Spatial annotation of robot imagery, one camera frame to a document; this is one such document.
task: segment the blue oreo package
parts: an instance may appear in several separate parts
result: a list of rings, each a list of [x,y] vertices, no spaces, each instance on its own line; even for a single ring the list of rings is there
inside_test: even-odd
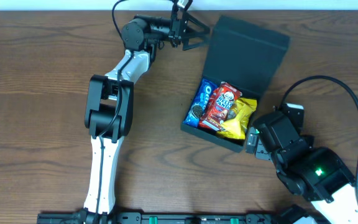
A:
[[[193,102],[191,103],[190,110],[185,120],[183,121],[183,124],[197,128],[198,121],[205,112],[209,97],[217,87],[218,86],[215,85],[215,83],[206,80],[205,78],[202,79],[200,88],[198,89],[198,92],[194,97]]]

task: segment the wooden table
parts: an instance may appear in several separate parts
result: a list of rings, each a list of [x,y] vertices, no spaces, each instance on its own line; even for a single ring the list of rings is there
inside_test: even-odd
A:
[[[117,12],[120,27],[135,13]],[[358,12],[192,13],[210,26],[227,15],[291,36],[259,115],[310,75],[339,78],[358,96]],[[109,11],[0,12],[0,223],[35,223],[41,211],[83,206],[91,171],[83,123],[89,79],[114,68],[123,50]],[[134,122],[119,156],[117,204],[145,212],[311,208],[288,192],[271,163],[180,131],[206,52],[167,45],[136,84]],[[289,100],[306,108],[305,133],[316,136],[317,146],[334,149],[354,172],[358,116],[346,92],[313,81]]]

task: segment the black box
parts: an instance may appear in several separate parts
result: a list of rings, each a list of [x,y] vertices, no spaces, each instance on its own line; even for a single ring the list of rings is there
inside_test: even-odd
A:
[[[203,78],[218,86],[221,82],[228,82],[242,92],[242,97],[256,99],[259,103],[287,52],[289,42],[286,35],[222,16],[213,29]],[[241,152],[246,142],[219,138],[213,131],[183,123],[180,129],[234,152]]]

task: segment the yellow snack bag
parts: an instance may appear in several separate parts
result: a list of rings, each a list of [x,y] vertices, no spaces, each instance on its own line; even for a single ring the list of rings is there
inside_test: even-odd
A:
[[[221,138],[245,139],[249,117],[256,110],[254,99],[238,98],[230,108],[227,120],[221,124],[224,131],[216,132]]]

